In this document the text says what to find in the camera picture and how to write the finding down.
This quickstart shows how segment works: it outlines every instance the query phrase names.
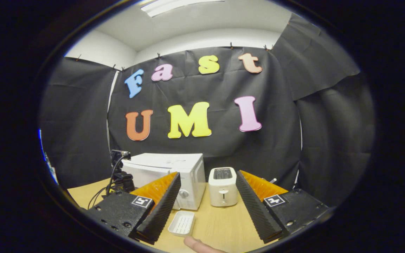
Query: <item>blue letter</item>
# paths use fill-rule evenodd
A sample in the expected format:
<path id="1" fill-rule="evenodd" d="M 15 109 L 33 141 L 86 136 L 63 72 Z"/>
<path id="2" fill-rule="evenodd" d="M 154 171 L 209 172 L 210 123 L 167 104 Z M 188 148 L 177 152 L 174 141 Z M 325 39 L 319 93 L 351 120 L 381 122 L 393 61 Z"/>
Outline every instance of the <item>blue letter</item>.
<path id="1" fill-rule="evenodd" d="M 131 75 L 130 77 L 128 77 L 124 83 L 127 84 L 127 87 L 129 88 L 129 98 L 133 98 L 135 95 L 137 95 L 137 93 L 139 93 L 142 88 L 138 87 L 138 85 L 142 84 L 142 77 L 140 77 L 139 75 L 143 75 L 144 71 L 143 69 L 139 69 L 137 70 L 137 72 L 135 72 L 133 75 Z"/>

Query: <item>white microwave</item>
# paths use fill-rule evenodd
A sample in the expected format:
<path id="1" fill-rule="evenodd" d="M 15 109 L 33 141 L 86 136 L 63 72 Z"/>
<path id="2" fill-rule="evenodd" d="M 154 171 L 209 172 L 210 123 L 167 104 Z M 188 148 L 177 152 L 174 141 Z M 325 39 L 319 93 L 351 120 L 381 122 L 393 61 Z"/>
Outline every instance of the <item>white microwave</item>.
<path id="1" fill-rule="evenodd" d="M 181 186 L 173 208 L 199 208 L 206 188 L 203 154 L 143 153 L 122 162 L 122 171 L 132 174 L 135 187 L 142 187 L 167 174 L 179 172 Z"/>

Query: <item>white wall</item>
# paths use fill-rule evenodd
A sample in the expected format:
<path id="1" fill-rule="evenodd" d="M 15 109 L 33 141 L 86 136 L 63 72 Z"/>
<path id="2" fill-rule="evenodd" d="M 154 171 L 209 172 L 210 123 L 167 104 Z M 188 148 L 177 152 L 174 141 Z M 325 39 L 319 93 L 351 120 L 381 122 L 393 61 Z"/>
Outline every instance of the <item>white wall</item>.
<path id="1" fill-rule="evenodd" d="M 232 42 L 233 46 L 263 48 L 263 46 L 266 45 L 267 48 L 271 48 L 271 45 L 276 43 L 279 36 L 280 33 L 276 32 L 243 28 L 213 29 L 194 32 L 164 40 L 139 51 L 132 65 L 156 58 L 157 53 L 164 56 L 169 53 L 196 48 L 229 46 L 230 42 Z"/>
<path id="2" fill-rule="evenodd" d="M 137 52 L 105 33 L 93 30 L 77 42 L 65 56 L 85 59 L 122 69 L 132 66 Z"/>

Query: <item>white ceiling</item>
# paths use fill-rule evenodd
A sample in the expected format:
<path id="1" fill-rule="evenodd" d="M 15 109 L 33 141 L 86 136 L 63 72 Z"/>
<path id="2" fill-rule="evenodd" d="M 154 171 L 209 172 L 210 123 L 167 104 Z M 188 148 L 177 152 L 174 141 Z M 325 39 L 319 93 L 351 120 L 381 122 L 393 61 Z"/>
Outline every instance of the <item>white ceiling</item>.
<path id="1" fill-rule="evenodd" d="M 151 18 L 138 3 L 96 28 L 135 51 L 180 35 L 220 28 L 282 33 L 291 12 L 268 0 L 225 0 L 180 7 Z"/>

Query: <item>microwave knob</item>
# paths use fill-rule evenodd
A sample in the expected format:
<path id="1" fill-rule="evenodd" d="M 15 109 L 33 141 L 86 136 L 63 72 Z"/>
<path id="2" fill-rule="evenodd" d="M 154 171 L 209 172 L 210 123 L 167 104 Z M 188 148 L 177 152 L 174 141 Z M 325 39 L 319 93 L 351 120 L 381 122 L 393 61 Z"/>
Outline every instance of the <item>microwave knob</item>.
<path id="1" fill-rule="evenodd" d="M 188 192 L 186 190 L 180 190 L 179 191 L 179 195 L 185 199 L 186 197 L 188 197 Z"/>

